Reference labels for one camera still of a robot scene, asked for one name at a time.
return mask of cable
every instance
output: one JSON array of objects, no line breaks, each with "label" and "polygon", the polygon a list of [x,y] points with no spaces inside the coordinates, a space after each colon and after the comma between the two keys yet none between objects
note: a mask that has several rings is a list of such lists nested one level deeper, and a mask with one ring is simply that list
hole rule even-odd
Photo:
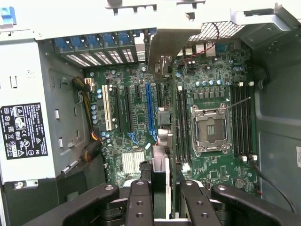
[{"label": "cable", "polygon": [[257,172],[257,174],[264,179],[266,182],[268,182],[270,185],[272,185],[273,188],[275,188],[281,195],[282,197],[288,202],[288,204],[290,205],[292,212],[293,213],[297,213],[297,209],[293,203],[293,201],[287,197],[287,195],[280,190],[279,187],[277,187],[277,185],[275,185],[271,180],[269,180],[259,169],[259,167],[255,164],[255,162],[253,160],[250,161],[250,165],[254,168],[254,170]]},{"label": "cable", "polygon": [[186,58],[185,60],[182,61],[182,63],[180,63],[180,66],[183,66],[187,61],[191,60],[196,55],[199,55],[199,54],[202,54],[202,53],[206,53],[208,50],[212,49],[216,45],[218,39],[220,38],[220,30],[218,29],[218,26],[215,23],[212,23],[212,24],[216,28],[216,31],[217,31],[217,38],[216,38],[215,43],[213,43],[212,46],[210,46],[209,48],[207,48],[207,49],[205,49],[203,51],[200,51],[197,54],[191,55],[191,57],[189,57],[189,58]]}]

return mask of warning label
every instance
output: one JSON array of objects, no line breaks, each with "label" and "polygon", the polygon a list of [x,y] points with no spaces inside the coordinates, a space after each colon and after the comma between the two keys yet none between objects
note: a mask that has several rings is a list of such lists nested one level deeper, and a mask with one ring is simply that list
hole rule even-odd
[{"label": "warning label", "polygon": [[8,160],[48,155],[40,103],[4,106],[0,120]]}]

